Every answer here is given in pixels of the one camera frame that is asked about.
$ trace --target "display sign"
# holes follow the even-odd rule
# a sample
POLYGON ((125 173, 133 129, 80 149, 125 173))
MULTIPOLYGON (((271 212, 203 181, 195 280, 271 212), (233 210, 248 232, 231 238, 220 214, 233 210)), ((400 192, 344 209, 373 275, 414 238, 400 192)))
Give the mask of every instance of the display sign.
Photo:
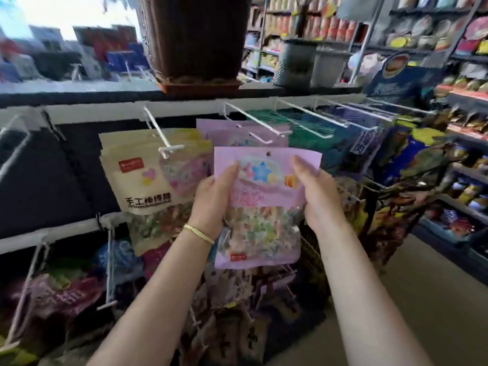
POLYGON ((433 88, 442 81, 441 68, 412 67, 407 64, 409 60, 410 55, 404 52, 387 58, 364 87, 363 94, 396 102, 412 98, 422 89, 433 88))

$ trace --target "gray floor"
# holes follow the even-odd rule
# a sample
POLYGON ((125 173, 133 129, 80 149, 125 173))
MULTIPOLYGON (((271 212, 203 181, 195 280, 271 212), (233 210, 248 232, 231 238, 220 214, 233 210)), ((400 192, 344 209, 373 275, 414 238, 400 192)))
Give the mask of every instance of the gray floor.
MULTIPOLYGON (((488 365, 488 288, 410 235, 382 276, 436 366, 488 365)), ((333 310, 268 365, 347 365, 333 310)))

